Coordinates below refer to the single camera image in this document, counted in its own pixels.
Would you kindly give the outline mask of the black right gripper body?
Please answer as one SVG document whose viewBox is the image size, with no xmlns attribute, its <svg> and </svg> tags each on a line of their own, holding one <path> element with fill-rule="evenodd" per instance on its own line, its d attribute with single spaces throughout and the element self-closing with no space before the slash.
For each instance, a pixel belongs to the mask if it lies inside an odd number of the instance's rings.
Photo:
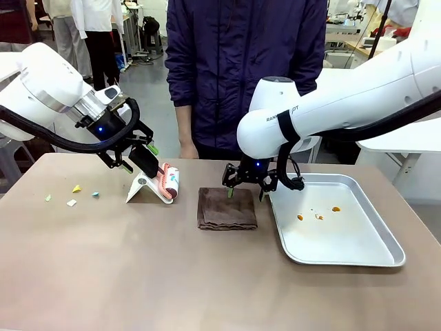
<svg viewBox="0 0 441 331">
<path fill-rule="evenodd" d="M 253 159 L 243 154 L 237 167 L 235 179 L 238 182 L 263 182 L 267 177 L 276 174 L 276 169 L 270 168 L 271 162 L 272 158 Z"/>
</svg>

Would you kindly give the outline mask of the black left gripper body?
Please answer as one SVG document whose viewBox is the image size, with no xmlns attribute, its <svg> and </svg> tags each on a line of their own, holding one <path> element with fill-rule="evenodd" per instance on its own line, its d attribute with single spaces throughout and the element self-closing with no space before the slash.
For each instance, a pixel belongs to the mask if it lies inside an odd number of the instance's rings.
<svg viewBox="0 0 441 331">
<path fill-rule="evenodd" d="M 139 112 L 131 111 L 131 118 L 128 123 L 116 113 L 105 111 L 105 114 L 93 124 L 87 127 L 98 140 L 98 143 L 87 144 L 84 152 L 107 152 L 127 150 L 131 145 L 136 144 L 133 131 L 139 120 Z"/>
</svg>

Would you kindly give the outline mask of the person's right hand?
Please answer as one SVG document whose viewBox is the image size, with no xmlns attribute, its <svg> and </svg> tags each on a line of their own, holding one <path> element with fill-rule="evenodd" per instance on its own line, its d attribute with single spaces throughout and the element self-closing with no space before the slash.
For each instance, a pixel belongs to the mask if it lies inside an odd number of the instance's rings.
<svg viewBox="0 0 441 331">
<path fill-rule="evenodd" d="M 191 138 L 179 139 L 181 159 L 199 159 L 198 150 Z"/>
</svg>

